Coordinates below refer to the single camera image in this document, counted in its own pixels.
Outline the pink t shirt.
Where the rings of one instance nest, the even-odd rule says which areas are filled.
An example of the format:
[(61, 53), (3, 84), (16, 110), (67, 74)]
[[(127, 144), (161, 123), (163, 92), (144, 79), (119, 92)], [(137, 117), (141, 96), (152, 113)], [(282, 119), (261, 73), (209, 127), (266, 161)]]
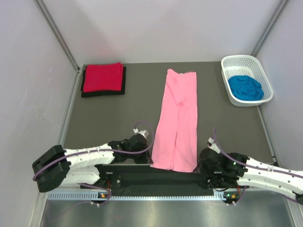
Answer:
[(197, 122), (196, 73), (168, 69), (151, 166), (193, 172), (197, 166)]

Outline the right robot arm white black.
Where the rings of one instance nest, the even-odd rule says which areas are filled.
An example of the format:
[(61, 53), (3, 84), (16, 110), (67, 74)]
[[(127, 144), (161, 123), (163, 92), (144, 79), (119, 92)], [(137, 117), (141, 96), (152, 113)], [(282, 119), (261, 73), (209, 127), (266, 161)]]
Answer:
[(206, 148), (200, 153), (194, 172), (203, 174), (213, 189), (256, 187), (303, 203), (302, 171), (285, 170), (239, 153)]

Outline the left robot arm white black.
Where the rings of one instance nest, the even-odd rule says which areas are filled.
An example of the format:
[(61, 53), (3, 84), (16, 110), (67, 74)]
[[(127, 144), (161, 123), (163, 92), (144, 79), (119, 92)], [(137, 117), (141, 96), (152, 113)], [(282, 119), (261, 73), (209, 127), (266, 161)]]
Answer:
[(92, 148), (64, 149), (55, 145), (33, 162), (33, 180), (41, 193), (81, 183), (103, 187), (107, 175), (102, 165), (123, 163), (127, 159), (133, 159), (137, 164), (151, 160), (148, 135), (147, 130), (135, 130), (129, 139)]

